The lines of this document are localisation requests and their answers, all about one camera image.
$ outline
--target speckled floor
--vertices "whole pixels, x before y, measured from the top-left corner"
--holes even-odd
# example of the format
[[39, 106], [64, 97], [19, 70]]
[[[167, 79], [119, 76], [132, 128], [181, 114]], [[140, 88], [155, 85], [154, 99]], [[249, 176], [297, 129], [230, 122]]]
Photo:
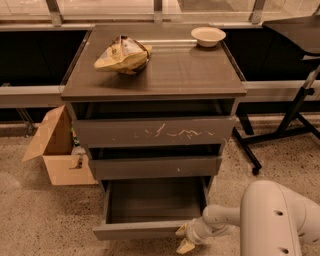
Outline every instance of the speckled floor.
[[[310, 120], [320, 127], [319, 116]], [[253, 121], [256, 132], [274, 129], [278, 119]], [[0, 126], [0, 255], [167, 256], [180, 240], [151, 239], [98, 241], [92, 227], [99, 225], [103, 203], [100, 188], [51, 186], [41, 158], [21, 159], [31, 138], [23, 126]], [[211, 203], [239, 206], [241, 195], [253, 181], [276, 181], [320, 204], [320, 141], [312, 134], [251, 146], [261, 160], [258, 177], [232, 138], [223, 153], [219, 175], [210, 191]], [[239, 229], [225, 237], [210, 238], [187, 255], [240, 255]], [[302, 246], [304, 256], [320, 255], [320, 246]]]

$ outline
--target bag of chips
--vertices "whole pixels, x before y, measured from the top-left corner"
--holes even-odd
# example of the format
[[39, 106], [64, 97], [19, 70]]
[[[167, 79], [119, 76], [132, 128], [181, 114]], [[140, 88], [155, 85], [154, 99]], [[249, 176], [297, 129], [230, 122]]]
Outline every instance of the bag of chips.
[[94, 63], [97, 71], [139, 73], [149, 62], [151, 45], [142, 45], [128, 36], [118, 36]]

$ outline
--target open cardboard box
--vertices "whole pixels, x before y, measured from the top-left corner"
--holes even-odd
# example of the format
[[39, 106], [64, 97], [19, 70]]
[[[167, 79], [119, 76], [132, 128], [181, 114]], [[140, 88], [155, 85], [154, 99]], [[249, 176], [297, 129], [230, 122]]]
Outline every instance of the open cardboard box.
[[72, 148], [71, 118], [61, 106], [45, 115], [22, 161], [42, 156], [52, 185], [97, 184], [88, 156], [71, 155]]

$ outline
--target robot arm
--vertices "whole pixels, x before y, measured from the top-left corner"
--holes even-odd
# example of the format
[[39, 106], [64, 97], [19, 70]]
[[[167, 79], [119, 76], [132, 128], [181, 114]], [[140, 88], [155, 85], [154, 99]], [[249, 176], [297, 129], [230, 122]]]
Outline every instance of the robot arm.
[[185, 224], [180, 254], [211, 236], [229, 234], [240, 227], [242, 256], [301, 256], [300, 242], [320, 244], [320, 206], [271, 181], [252, 183], [240, 208], [209, 205], [203, 216]]

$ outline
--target gray cabinet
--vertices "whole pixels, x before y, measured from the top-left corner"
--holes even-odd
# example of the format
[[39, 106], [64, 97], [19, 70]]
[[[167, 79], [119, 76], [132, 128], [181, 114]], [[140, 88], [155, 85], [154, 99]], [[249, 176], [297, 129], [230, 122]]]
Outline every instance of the gray cabinet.
[[[100, 240], [174, 236], [208, 204], [246, 91], [222, 44], [196, 46], [192, 28], [96, 26], [62, 93], [105, 195]], [[153, 46], [136, 76], [93, 68], [119, 33]]]

